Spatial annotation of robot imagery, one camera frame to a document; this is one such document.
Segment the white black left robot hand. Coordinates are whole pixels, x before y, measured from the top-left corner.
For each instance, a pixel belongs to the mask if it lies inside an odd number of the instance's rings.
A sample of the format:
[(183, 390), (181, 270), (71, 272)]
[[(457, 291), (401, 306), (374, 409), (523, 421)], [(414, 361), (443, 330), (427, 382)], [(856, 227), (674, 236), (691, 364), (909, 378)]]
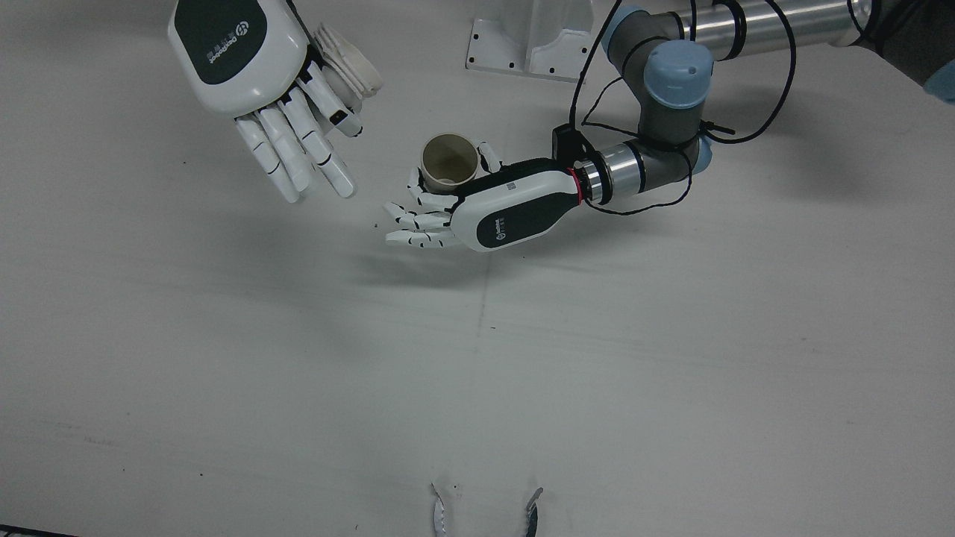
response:
[(589, 196), (577, 172), (549, 157), (505, 166), (487, 142), (441, 134), (407, 183), (413, 207), (388, 203), (390, 245), (489, 252), (546, 234)]

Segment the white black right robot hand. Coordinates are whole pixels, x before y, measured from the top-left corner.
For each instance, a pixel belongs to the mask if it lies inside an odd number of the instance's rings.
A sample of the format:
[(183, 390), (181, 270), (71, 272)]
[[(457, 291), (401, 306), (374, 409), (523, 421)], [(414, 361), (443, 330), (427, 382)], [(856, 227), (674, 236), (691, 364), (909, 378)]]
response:
[(307, 28), (291, 1), (178, 1), (168, 37), (198, 100), (233, 119), (284, 200), (320, 180), (355, 193), (328, 134), (360, 136), (362, 103), (383, 81), (354, 44), (325, 23)]

